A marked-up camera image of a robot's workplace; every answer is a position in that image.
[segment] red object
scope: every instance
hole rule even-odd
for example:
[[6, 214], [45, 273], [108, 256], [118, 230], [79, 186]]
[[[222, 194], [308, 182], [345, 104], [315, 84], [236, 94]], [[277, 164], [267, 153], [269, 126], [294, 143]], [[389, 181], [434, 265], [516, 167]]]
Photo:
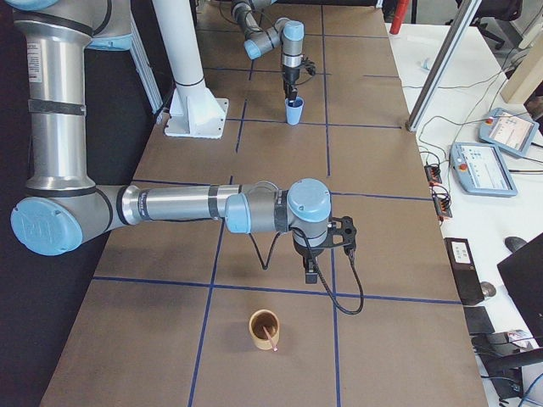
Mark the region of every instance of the red object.
[[392, 26], [390, 26], [390, 34], [396, 35], [400, 32], [401, 23], [404, 22], [404, 18], [406, 17], [408, 5], [409, 0], [399, 0], [394, 19], [392, 20]]

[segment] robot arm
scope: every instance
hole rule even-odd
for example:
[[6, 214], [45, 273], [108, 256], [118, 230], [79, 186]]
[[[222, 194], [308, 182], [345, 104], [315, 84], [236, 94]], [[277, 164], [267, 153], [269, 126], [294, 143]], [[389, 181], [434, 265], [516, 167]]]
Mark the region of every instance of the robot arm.
[[251, 59], [257, 59], [271, 50], [281, 48], [281, 66], [283, 69], [283, 90], [285, 98], [293, 103], [298, 96], [296, 81], [302, 68], [313, 76], [315, 65], [304, 59], [304, 25], [299, 21], [285, 17], [277, 19], [275, 24], [264, 30], [260, 28], [252, 13], [261, 12], [276, 0], [234, 0], [232, 17], [245, 35], [245, 51]]
[[[165, 2], [155, 2], [165, 14]], [[346, 253], [354, 252], [352, 220], [331, 217], [330, 192], [317, 180], [298, 181], [288, 191], [270, 182], [144, 190], [97, 186], [87, 176], [83, 50], [89, 44], [98, 49], [126, 48], [129, 2], [11, 0], [9, 4], [18, 9], [14, 21], [28, 45], [35, 172], [26, 183], [29, 197], [11, 214], [14, 234], [28, 249], [58, 255], [102, 233], [142, 221], [224, 219], [234, 233], [292, 231], [307, 282], [316, 282], [315, 259], [325, 248], [343, 246]], [[245, 17], [243, 21], [251, 23], [249, 15]], [[294, 84], [303, 25], [301, 36], [301, 23], [292, 25], [298, 33], [294, 38], [287, 30], [291, 23], [285, 21], [281, 32], [285, 77]], [[334, 242], [336, 236], [341, 236], [339, 243]]]

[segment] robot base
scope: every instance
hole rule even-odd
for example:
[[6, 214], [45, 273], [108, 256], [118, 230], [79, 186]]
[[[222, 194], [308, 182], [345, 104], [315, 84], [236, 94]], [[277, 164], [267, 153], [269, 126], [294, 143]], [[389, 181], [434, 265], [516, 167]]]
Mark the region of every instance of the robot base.
[[221, 138], [227, 119], [228, 99], [215, 98], [208, 88], [203, 98], [186, 99], [186, 112], [177, 89], [165, 134], [170, 137]]

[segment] table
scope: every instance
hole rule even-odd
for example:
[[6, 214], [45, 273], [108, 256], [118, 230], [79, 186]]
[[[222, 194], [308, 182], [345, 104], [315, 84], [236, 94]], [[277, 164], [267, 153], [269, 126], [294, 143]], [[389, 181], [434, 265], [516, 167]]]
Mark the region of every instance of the table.
[[[289, 126], [278, 55], [248, 61], [243, 36], [206, 5], [197, 34], [208, 87], [230, 99], [224, 135], [172, 139], [157, 125], [134, 182], [323, 180], [334, 215], [351, 215], [359, 230], [365, 309], [341, 315], [322, 286], [305, 285], [289, 237], [262, 271], [249, 239], [221, 222], [119, 229], [42, 405], [484, 405], [417, 143], [402, 127], [407, 108], [380, 10], [269, 8], [272, 19], [304, 21], [318, 67], [299, 90], [302, 121]], [[257, 240], [265, 247], [272, 236]], [[320, 264], [339, 300], [355, 306], [342, 251]], [[282, 323], [276, 353], [250, 339], [260, 308]]]
[[[411, 109], [417, 100], [420, 89], [409, 86], [421, 86], [428, 74], [423, 62], [431, 61], [439, 51], [448, 27], [434, 25], [402, 25], [398, 36], [391, 36], [390, 43], [394, 52], [396, 65], [404, 87], [407, 106]], [[441, 86], [465, 86], [484, 81], [501, 71], [492, 52], [484, 42], [476, 28], [470, 27], [452, 58]], [[417, 129], [417, 137], [444, 148], [447, 152], [454, 140], [473, 142], [477, 140], [478, 124], [465, 125], [457, 134], [460, 126], [452, 125], [434, 116], [444, 116], [456, 123], [478, 120], [490, 111], [490, 107], [503, 107], [514, 113], [525, 111], [522, 105], [504, 103], [498, 93], [506, 80], [499, 74], [496, 81], [487, 81], [469, 88], [439, 89], [421, 125]], [[478, 103], [471, 115], [468, 114]], [[534, 142], [543, 140], [540, 134]], [[443, 154], [436, 148], [426, 145], [442, 159]], [[514, 159], [507, 156], [509, 169], [533, 169], [535, 163]], [[528, 156], [543, 159], [543, 151], [531, 148]], [[511, 329], [527, 330], [522, 317], [512, 300], [507, 295], [496, 265], [510, 253], [503, 244], [507, 236], [520, 236], [529, 241], [543, 231], [543, 213], [540, 210], [540, 197], [543, 194], [543, 183], [540, 176], [513, 175], [518, 188], [514, 198], [474, 197], [467, 195], [456, 178], [449, 177], [446, 165], [443, 165], [445, 185], [451, 191], [451, 220], [446, 220], [441, 227], [443, 237], [467, 238], [473, 253], [480, 281], [492, 283], [497, 288], [497, 295], [484, 302], [496, 332]], [[490, 405], [496, 405], [497, 398], [493, 388], [485, 383]]]

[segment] computer monitor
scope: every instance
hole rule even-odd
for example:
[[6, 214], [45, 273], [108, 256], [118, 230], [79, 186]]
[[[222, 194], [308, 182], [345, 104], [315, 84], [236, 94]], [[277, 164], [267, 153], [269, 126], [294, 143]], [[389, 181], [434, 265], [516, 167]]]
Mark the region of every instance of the computer monitor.
[[543, 233], [500, 262], [498, 270], [518, 312], [543, 346]]

